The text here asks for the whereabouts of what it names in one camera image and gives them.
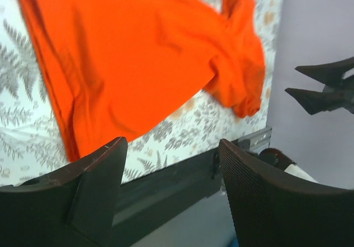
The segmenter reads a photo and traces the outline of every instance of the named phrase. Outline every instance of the white wall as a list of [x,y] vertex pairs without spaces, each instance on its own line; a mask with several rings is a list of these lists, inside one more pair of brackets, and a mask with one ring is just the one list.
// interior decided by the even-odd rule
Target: white wall
[[354,188],[354,115],[340,109],[310,116],[285,88],[321,91],[294,68],[354,56],[354,0],[284,0],[268,123],[272,146],[319,182]]

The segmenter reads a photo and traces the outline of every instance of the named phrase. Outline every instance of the orange t-shirt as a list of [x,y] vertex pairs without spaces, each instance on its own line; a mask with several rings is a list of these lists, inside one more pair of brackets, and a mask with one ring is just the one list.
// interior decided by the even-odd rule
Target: orange t-shirt
[[147,133],[201,88],[260,107],[254,0],[19,0],[70,161]]

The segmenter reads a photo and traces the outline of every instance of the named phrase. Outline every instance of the floral patterned backdrop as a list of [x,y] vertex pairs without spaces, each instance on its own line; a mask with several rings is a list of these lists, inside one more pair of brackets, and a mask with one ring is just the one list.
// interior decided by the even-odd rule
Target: floral patterned backdrop
[[[221,0],[203,0],[219,11]],[[239,119],[204,91],[128,145],[123,182],[162,169],[266,126],[282,0],[257,0],[254,24],[267,72],[259,113]],[[17,0],[0,0],[0,186],[67,164],[60,131]]]

